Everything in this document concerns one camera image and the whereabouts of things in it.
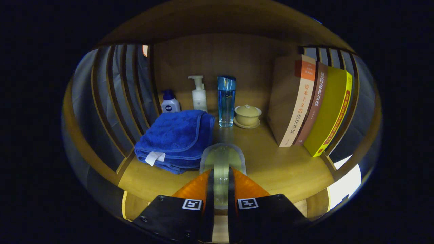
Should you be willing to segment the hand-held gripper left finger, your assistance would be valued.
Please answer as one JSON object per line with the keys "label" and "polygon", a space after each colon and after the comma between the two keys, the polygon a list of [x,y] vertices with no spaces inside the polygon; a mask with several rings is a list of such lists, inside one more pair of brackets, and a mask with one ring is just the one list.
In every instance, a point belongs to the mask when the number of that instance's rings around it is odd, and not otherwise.
{"label": "hand-held gripper left finger", "polygon": [[133,221],[160,244],[203,244],[214,227],[214,171],[200,174],[173,196],[157,196]]}

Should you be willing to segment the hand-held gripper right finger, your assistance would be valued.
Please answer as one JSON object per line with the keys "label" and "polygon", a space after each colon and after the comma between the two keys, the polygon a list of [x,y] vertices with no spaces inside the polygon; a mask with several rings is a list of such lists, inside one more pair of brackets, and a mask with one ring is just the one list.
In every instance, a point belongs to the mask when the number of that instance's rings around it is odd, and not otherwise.
{"label": "hand-held gripper right finger", "polygon": [[311,221],[284,195],[270,195],[241,171],[229,168],[231,244],[299,244]]}

